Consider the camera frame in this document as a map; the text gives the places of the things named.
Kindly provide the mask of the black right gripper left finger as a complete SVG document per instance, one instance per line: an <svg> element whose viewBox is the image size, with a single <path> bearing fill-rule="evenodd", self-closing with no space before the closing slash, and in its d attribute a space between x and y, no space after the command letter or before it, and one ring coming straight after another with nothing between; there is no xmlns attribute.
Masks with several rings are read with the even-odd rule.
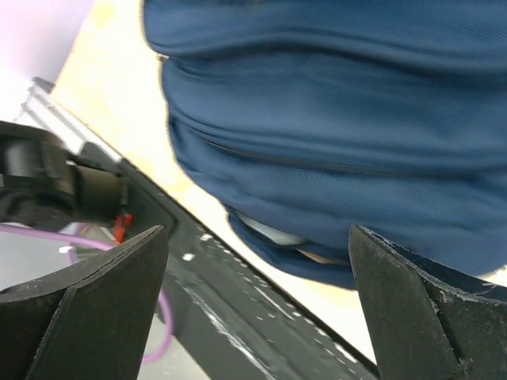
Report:
<svg viewBox="0 0 507 380"><path fill-rule="evenodd" d="M138 376L166 269L153 226L106 252L1 292L3 379Z"/></svg>

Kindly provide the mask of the aluminium frame rail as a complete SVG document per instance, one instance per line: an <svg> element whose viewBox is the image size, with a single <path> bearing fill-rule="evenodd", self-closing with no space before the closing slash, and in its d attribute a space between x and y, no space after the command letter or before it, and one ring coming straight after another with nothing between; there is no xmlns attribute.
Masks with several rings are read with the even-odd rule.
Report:
<svg viewBox="0 0 507 380"><path fill-rule="evenodd" d="M99 157L105 157L106 162L119 163L122 156L117 151L51 96L53 87L51 82L33 78L15 121L50 131L63 141L72 154L84 158L85 153L90 153L94 162L99 162Z"/></svg>

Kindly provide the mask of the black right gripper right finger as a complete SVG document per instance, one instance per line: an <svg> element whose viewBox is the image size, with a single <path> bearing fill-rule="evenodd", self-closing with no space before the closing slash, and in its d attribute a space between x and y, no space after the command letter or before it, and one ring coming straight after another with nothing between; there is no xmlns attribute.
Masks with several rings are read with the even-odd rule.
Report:
<svg viewBox="0 0 507 380"><path fill-rule="evenodd" d="M382 379L504 379L506 289L353 226L349 258Z"/></svg>

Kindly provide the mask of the navy blue student backpack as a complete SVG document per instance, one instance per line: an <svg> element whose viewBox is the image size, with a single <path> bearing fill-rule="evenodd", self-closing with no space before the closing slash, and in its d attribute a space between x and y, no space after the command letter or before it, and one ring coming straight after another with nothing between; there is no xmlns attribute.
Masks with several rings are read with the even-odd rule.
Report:
<svg viewBox="0 0 507 380"><path fill-rule="evenodd" d="M259 257L351 288L362 225L506 262L503 1L146 1L183 171Z"/></svg>

